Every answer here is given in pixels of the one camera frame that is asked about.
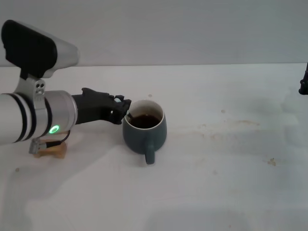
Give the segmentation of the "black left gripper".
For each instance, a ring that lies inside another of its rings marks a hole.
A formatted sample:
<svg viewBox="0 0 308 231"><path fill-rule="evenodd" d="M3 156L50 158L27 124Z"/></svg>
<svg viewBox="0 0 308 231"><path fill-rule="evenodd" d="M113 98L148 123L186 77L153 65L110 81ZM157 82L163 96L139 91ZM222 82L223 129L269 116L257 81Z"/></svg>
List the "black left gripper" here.
<svg viewBox="0 0 308 231"><path fill-rule="evenodd" d="M131 105L131 100L123 95L113 96L89 88L82 88L81 94L72 97L77 106L76 125L98 120L121 125Z"/></svg>

